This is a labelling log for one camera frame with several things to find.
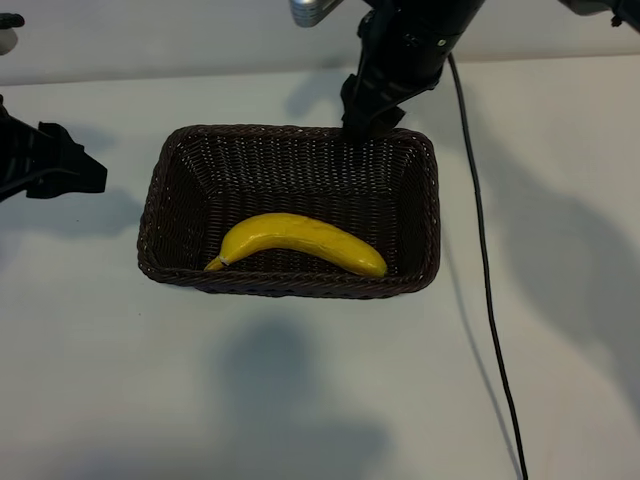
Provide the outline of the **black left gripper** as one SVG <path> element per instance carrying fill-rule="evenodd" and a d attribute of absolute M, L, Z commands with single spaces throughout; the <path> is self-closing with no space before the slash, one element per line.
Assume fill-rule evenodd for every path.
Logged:
<path fill-rule="evenodd" d="M 62 172 L 41 176 L 52 138 L 55 166 Z M 9 114 L 1 97 L 1 201 L 20 192 L 27 198 L 52 199 L 68 193 L 103 193 L 107 169 L 86 153 L 69 132 L 57 123 L 27 124 Z"/>

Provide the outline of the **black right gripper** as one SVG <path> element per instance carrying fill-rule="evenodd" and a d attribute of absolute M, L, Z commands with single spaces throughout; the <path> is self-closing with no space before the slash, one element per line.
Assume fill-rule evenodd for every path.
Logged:
<path fill-rule="evenodd" d="M 358 34 L 358 73 L 341 88 L 342 129 L 349 138 L 378 138 L 403 119 L 404 100 L 435 87 L 446 37 L 415 12 L 370 12 Z"/>

